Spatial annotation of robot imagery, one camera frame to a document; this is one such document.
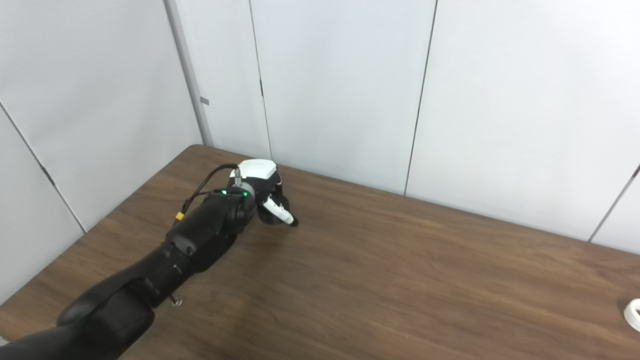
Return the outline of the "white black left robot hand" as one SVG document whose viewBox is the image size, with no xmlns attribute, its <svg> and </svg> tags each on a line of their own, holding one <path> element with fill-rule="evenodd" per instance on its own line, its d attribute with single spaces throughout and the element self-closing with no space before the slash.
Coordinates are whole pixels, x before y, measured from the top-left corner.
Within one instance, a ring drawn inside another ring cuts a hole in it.
<svg viewBox="0 0 640 360">
<path fill-rule="evenodd" d="M 264 224 L 298 226 L 284 195 L 277 164 L 269 159 L 247 159 L 230 175 L 226 191 L 247 198 L 249 208 Z"/>
</svg>

